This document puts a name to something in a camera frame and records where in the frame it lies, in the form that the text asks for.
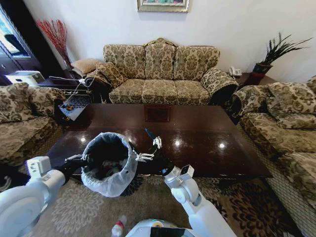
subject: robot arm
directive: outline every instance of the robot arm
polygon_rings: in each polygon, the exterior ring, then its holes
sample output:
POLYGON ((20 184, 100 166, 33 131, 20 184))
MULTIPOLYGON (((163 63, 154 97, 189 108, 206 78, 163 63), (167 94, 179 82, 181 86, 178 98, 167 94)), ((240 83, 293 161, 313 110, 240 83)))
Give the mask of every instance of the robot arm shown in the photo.
POLYGON ((27 161, 30 180, 25 186, 15 187, 0 194, 0 236, 16 237, 28 233, 40 215, 55 201, 60 188, 70 175, 86 164, 81 155, 51 169, 49 157, 27 161))
POLYGON ((171 160, 162 155, 160 137, 155 137, 147 129, 146 131, 153 140, 154 151, 150 158, 143 160, 140 154, 140 161, 153 162, 158 168, 172 195, 188 214, 194 234, 201 237, 235 237, 235 233, 216 207, 199 191, 197 183, 192 178, 194 169, 190 165, 182 169, 176 167, 171 160))
MULTIPOLYGON (((149 161, 165 178, 173 196, 182 204, 189 222, 199 237, 235 237, 216 207, 205 199, 192 179, 194 169, 187 165, 177 168, 161 152, 161 139, 149 131, 153 146, 148 154, 137 154, 138 161, 149 161)), ((98 165, 95 160, 76 155, 66 163, 51 169, 49 157, 37 157, 27 161, 31 179, 26 186, 9 189, 0 194, 0 236, 16 237, 28 233, 41 214, 55 201, 60 188, 79 167, 98 165)))

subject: sofa cushion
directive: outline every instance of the sofa cushion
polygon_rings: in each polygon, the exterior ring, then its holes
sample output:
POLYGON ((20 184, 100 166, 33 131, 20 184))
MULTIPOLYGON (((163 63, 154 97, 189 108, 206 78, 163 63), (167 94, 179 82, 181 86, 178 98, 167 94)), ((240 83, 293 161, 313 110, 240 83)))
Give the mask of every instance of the sofa cushion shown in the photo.
POLYGON ((142 101, 144 104, 175 104, 177 91, 172 80, 145 80, 142 101))
POLYGON ((173 60, 176 47, 166 43, 154 43, 146 46, 146 79, 173 78, 173 60))
POLYGON ((36 148, 45 142, 57 128, 49 117, 0 124, 0 162, 21 165, 33 157, 36 148))
POLYGON ((316 153, 285 154, 277 163, 293 186, 316 209, 316 153))
POLYGON ((0 123, 33 119, 27 83, 0 86, 0 123))
POLYGON ((313 76, 312 79, 307 82, 307 86, 316 94, 316 76, 313 76))
POLYGON ((94 71, 98 64, 102 63, 101 61, 94 58, 85 58, 77 60, 71 63, 73 66, 73 71, 78 73, 80 76, 84 76, 92 71, 94 71))
POLYGON ((114 89, 110 94, 110 100, 114 104, 128 103, 139 104, 142 103, 142 92, 145 80, 128 79, 119 87, 114 89))
POLYGON ((112 62, 129 79, 145 79, 145 48, 138 45, 107 44, 104 60, 112 62))
POLYGON ((106 77, 114 89, 127 80, 113 63, 100 64, 97 66, 97 70, 106 77))
POLYGON ((179 46, 174 61, 174 80, 198 80, 216 66, 220 52, 212 46, 179 46))
POLYGON ((53 87, 29 87, 31 107, 39 116, 55 117, 55 108, 66 100, 64 92, 53 87))
POLYGON ((316 130, 281 128, 273 117, 264 113, 247 113, 240 119, 240 125, 270 158, 316 151, 316 130))
POLYGON ((276 97, 266 99, 269 113, 280 127, 289 129, 316 129, 316 116, 313 114, 285 113, 276 97))
POLYGON ((177 105, 208 105, 210 96, 199 81, 176 80, 177 105))
POLYGON ((284 112, 316 114, 315 94, 306 84, 276 82, 268 87, 284 112))

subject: garbage bag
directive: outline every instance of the garbage bag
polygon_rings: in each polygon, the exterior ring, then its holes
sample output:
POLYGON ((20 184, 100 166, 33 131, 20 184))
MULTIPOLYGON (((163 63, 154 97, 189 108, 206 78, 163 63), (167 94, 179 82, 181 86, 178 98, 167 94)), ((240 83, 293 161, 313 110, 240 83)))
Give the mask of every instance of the garbage bag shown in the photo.
POLYGON ((82 169, 81 179, 85 186, 103 196, 119 196, 135 176, 136 155, 121 134, 100 133, 88 143, 82 155, 98 159, 100 164, 97 168, 89 171, 82 169))

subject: sofa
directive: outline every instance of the sofa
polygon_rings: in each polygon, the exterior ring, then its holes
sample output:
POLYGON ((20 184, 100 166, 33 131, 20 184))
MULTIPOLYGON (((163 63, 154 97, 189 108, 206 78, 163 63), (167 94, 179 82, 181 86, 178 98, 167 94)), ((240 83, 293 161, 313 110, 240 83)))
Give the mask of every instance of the sofa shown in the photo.
POLYGON ((103 97, 112 103, 222 105, 238 86, 216 67, 220 51, 212 46, 178 46, 159 38, 143 46, 108 44, 103 52, 108 65, 85 81, 107 91, 103 97))
POLYGON ((0 98, 2 181, 3 176, 17 171, 25 160, 45 154, 39 154, 42 145, 62 131, 57 122, 57 106, 66 98, 59 89, 29 87, 27 83, 1 86, 0 98))
POLYGON ((315 99, 316 78, 246 86, 230 100, 231 115, 273 175, 267 182, 304 236, 316 233, 315 99))

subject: wooden side table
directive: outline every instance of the wooden side table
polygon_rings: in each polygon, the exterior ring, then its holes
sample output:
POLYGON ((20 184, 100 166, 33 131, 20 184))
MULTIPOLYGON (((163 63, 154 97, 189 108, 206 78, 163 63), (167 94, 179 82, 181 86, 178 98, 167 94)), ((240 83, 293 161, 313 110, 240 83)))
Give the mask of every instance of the wooden side table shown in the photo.
MULTIPOLYGON (((236 81, 240 84, 240 86, 242 86, 244 82, 248 79, 249 75, 250 73, 243 73, 241 77, 236 78, 236 81)), ((274 82, 277 82, 277 81, 268 76, 265 76, 264 78, 262 78, 259 85, 266 85, 266 84, 274 83, 274 82)))

